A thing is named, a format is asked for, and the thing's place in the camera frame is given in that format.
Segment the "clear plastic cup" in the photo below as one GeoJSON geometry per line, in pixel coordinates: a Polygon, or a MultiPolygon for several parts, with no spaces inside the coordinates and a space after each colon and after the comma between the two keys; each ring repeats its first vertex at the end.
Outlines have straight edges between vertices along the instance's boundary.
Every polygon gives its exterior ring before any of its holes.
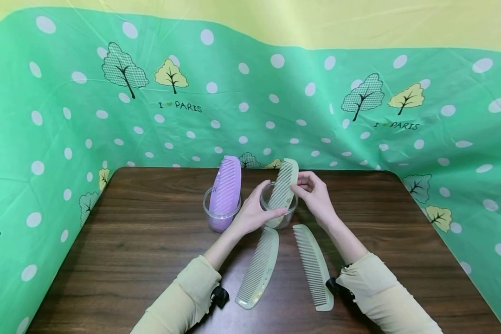
{"type": "Polygon", "coordinates": [[[227,213],[225,215],[218,215],[209,210],[210,199],[212,197],[212,189],[213,187],[208,189],[204,194],[204,200],[202,201],[202,205],[204,206],[204,211],[208,215],[208,224],[210,228],[215,232],[222,233],[228,228],[228,226],[230,226],[230,224],[232,224],[234,216],[238,213],[239,209],[241,208],[241,196],[239,197],[238,204],[234,211],[227,213]]]}
{"type": "MultiPolygon", "coordinates": [[[[271,194],[273,193],[273,187],[275,186],[275,184],[276,182],[269,183],[267,186],[265,186],[265,188],[262,190],[262,194],[260,195],[260,205],[262,209],[264,209],[265,211],[273,210],[273,208],[269,207],[269,199],[271,198],[271,194]]],[[[278,230],[285,228],[286,226],[289,225],[289,222],[293,217],[293,212],[295,212],[297,205],[299,205],[299,198],[297,197],[297,195],[294,195],[293,200],[291,201],[291,204],[289,205],[289,208],[287,210],[287,213],[282,217],[268,221],[267,223],[265,223],[265,226],[278,230]]]]}

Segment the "translucent comb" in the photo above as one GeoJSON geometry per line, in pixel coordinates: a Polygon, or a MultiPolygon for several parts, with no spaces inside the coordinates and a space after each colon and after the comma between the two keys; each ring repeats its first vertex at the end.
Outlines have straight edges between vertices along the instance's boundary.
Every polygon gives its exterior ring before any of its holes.
{"type": "MultiPolygon", "coordinates": [[[[285,207],[289,209],[289,205],[293,200],[293,191],[290,185],[297,184],[299,177],[299,164],[294,159],[285,158],[282,161],[281,170],[276,177],[276,183],[273,187],[271,198],[269,199],[269,208],[277,209],[285,207]]],[[[283,217],[271,219],[265,226],[276,228],[281,222],[283,217]]]]}
{"type": "Polygon", "coordinates": [[[278,232],[264,226],[258,246],[236,295],[236,303],[251,309],[260,300],[267,288],[278,256],[278,232]]]}
{"type": "Polygon", "coordinates": [[[306,280],[310,287],[312,301],[317,312],[327,312],[334,306],[334,297],[326,284],[330,278],[327,263],[321,253],[317,241],[306,225],[293,225],[293,233],[299,254],[301,254],[302,266],[306,274],[306,280]]]}

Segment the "comb teeth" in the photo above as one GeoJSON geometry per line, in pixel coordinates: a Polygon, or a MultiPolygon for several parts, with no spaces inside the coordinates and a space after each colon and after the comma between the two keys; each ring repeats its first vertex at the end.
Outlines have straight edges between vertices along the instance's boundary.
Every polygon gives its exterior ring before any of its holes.
{"type": "Polygon", "coordinates": [[[278,232],[264,226],[251,264],[236,295],[236,303],[244,309],[252,309],[267,288],[275,268],[278,244],[278,232]]]}
{"type": "Polygon", "coordinates": [[[327,312],[334,306],[334,297],[325,285],[328,268],[321,249],[306,225],[294,225],[293,233],[301,254],[302,266],[310,287],[312,302],[318,312],[327,312]]]}

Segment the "person's right hand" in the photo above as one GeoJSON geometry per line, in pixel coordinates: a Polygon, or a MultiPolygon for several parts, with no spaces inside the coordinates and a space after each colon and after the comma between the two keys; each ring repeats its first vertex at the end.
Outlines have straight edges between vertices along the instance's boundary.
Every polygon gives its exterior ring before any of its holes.
{"type": "Polygon", "coordinates": [[[320,225],[328,225],[338,219],[327,185],[314,172],[299,172],[297,185],[292,184],[291,190],[304,200],[320,225]]]}

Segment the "wood grain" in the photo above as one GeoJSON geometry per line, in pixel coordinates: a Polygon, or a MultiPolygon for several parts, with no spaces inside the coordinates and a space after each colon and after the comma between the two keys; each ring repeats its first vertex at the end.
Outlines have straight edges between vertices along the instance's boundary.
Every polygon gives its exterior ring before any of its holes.
{"type": "MultiPolygon", "coordinates": [[[[218,238],[202,208],[215,169],[121,168],[96,204],[28,333],[124,334],[187,263],[218,238]]],[[[436,320],[444,333],[501,333],[501,325],[396,176],[318,171],[338,215],[436,320]]],[[[244,198],[274,170],[243,171],[244,198]]],[[[307,224],[338,275],[332,242],[300,202],[292,223],[307,224]]],[[[191,331],[210,333],[379,333],[348,296],[315,311],[295,238],[279,231],[271,282],[257,306],[229,302],[191,331]]],[[[235,298],[259,232],[238,244],[221,268],[235,298]]]]}

